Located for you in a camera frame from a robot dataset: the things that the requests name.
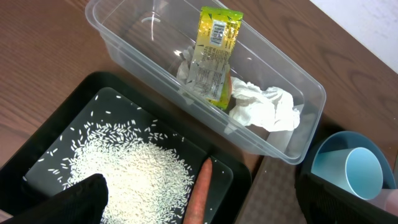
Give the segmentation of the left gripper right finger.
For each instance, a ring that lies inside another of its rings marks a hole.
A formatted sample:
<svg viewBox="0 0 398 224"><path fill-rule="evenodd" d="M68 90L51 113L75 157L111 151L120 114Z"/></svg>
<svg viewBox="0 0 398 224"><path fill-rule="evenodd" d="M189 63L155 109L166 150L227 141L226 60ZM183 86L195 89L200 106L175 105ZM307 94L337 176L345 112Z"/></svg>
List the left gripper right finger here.
<svg viewBox="0 0 398 224"><path fill-rule="evenodd" d="M397 216L313 174L296 176L295 191L307 223L397 224Z"/></svg>

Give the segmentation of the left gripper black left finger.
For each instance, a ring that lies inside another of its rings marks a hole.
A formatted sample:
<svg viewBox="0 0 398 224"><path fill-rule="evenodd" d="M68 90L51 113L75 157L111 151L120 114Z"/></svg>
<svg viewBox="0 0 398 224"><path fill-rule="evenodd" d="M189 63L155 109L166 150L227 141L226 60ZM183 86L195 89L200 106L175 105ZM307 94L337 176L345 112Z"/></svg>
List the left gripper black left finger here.
<svg viewBox="0 0 398 224"><path fill-rule="evenodd" d="M15 215L5 224L97 224L108 204L108 187L101 174L94 174L45 202Z"/></svg>

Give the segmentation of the white napkin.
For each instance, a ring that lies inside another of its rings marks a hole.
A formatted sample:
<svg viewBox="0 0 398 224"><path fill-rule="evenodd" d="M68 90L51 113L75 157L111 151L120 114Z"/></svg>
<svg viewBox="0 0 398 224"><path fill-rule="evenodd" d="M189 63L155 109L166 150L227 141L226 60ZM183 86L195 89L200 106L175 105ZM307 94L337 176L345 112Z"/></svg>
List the white napkin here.
<svg viewBox="0 0 398 224"><path fill-rule="evenodd" d="M251 82L231 79L236 105L229 117L243 126L255 125L268 132L293 131L300 124L300 111L294 108L293 96L276 86L260 89Z"/></svg>

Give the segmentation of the orange carrot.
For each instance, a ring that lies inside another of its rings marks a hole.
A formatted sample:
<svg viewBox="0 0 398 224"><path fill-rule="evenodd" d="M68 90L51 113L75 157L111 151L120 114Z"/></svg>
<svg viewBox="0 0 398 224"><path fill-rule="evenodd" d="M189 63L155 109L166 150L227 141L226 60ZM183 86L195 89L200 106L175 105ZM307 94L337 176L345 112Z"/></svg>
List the orange carrot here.
<svg viewBox="0 0 398 224"><path fill-rule="evenodd" d="M205 217L205 205L210 188L212 176L212 161L208 158L202 165L197 181L193 187L183 224L203 223Z"/></svg>

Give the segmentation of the small white paper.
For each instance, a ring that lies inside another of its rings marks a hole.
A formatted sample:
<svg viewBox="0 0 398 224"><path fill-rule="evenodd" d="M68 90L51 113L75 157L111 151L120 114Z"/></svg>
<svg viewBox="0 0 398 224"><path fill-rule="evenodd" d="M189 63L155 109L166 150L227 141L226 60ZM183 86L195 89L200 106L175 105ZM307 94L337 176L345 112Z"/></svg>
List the small white paper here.
<svg viewBox="0 0 398 224"><path fill-rule="evenodd" d="M186 50L183 50L182 52L179 53L182 62L178 67L176 78L178 81L182 82L183 84L187 83L194 50L195 50L194 47L188 46Z"/></svg>

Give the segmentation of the yellow green snack wrapper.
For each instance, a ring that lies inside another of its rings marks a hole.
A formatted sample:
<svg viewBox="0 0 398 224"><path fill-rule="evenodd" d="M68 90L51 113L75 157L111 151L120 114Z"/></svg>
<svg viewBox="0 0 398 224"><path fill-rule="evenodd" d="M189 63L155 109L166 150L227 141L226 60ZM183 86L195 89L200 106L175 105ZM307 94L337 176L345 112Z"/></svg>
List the yellow green snack wrapper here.
<svg viewBox="0 0 398 224"><path fill-rule="evenodd" d="M242 20L242 12L230 9L203 6L200 11L186 86L222 110L231 98L229 58Z"/></svg>

